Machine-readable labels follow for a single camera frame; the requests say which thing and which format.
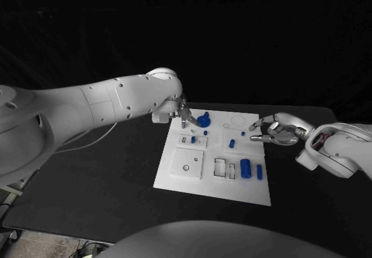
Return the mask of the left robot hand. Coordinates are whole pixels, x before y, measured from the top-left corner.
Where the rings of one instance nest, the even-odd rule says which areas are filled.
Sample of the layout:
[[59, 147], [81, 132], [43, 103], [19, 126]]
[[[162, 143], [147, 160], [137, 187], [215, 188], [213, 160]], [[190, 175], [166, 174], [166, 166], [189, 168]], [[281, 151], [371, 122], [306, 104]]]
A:
[[200, 123], [192, 116], [192, 111], [187, 107], [187, 100], [185, 94], [177, 98], [177, 110], [170, 113], [170, 119], [180, 118], [182, 129], [186, 128], [186, 122], [189, 121], [196, 127], [200, 127]]

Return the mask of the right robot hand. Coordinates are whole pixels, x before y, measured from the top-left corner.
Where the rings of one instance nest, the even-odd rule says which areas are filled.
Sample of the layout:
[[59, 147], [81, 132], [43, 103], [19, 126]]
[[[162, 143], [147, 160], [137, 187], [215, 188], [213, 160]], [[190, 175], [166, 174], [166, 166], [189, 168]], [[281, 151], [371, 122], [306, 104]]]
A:
[[267, 134], [252, 135], [249, 140], [280, 146], [291, 146], [300, 140], [306, 141], [316, 129], [313, 124], [286, 112], [275, 113], [255, 121], [249, 126], [249, 131], [252, 132], [264, 125], [268, 125]]

